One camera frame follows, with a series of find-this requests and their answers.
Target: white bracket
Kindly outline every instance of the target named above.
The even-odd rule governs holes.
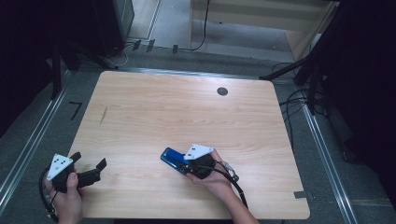
[[[55,156],[53,156],[52,159],[52,164],[49,168],[49,174],[47,175],[47,179],[51,180],[55,178],[55,176],[57,176],[61,171],[66,169],[66,167],[69,166],[71,163],[73,163],[72,159],[55,153]]]
[[[203,157],[213,151],[213,147],[204,147],[200,145],[192,144],[189,151],[184,155],[184,160],[191,161]]]

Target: round hole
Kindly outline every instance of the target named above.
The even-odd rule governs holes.
[[[220,88],[218,88],[218,94],[222,95],[222,96],[225,96],[225,95],[228,94],[228,90],[225,89],[224,87],[220,87]]]

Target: blue object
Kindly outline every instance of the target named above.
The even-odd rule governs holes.
[[[187,172],[184,167],[189,164],[188,161],[184,160],[184,154],[177,152],[176,150],[167,147],[163,154],[161,154],[161,160],[172,166],[175,170],[185,175]]]

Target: table top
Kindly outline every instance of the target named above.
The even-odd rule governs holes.
[[[160,159],[191,144],[230,163],[255,218],[309,217],[306,198],[294,195],[303,186],[271,82],[123,72],[100,76],[70,149],[81,153],[78,172],[107,161],[102,180],[85,188],[83,216],[230,218]]]

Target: hand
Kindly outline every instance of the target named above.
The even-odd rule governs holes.
[[[67,178],[67,193],[56,192],[52,181],[45,179],[45,185],[49,191],[53,205],[58,213],[59,223],[80,223],[82,220],[82,200],[78,192],[78,176],[71,173]]]
[[[222,161],[216,150],[213,150],[211,155],[215,161]],[[219,164],[216,164],[215,168],[228,173]],[[256,218],[235,195],[230,181],[224,175],[214,171],[205,179],[200,179],[192,174],[187,174],[187,177],[191,179],[192,183],[205,186],[210,193],[224,203],[230,212],[234,224],[259,224]]]
[[[219,153],[216,150],[213,150],[212,158],[215,161],[222,161]],[[216,164],[216,169],[221,170],[224,173],[228,174],[228,171],[225,171],[224,168]],[[197,185],[202,185],[206,187],[206,189],[212,193],[216,198],[224,202],[227,198],[236,197],[233,192],[233,188],[231,187],[230,181],[224,177],[224,175],[219,174],[218,172],[213,171],[207,178],[200,179],[193,174],[187,174],[187,177],[191,179],[192,183]]]

